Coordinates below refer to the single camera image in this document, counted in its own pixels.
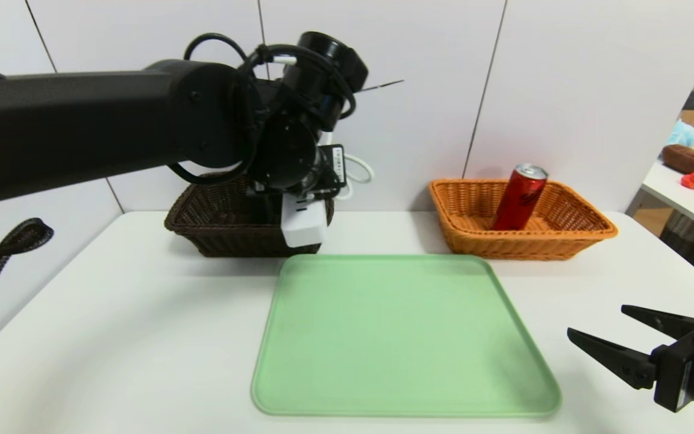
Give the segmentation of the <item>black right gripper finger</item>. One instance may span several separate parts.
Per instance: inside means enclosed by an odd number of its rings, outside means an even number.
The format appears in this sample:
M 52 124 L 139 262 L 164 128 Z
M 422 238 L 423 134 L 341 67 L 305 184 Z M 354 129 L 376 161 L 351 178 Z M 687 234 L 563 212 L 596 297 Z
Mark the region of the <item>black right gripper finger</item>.
M 625 348 L 574 328 L 567 328 L 566 335 L 571 343 L 630 387 L 653 388 L 657 368 L 649 354 Z
M 627 304 L 622 305 L 621 312 L 676 341 L 694 338 L 694 318 Z

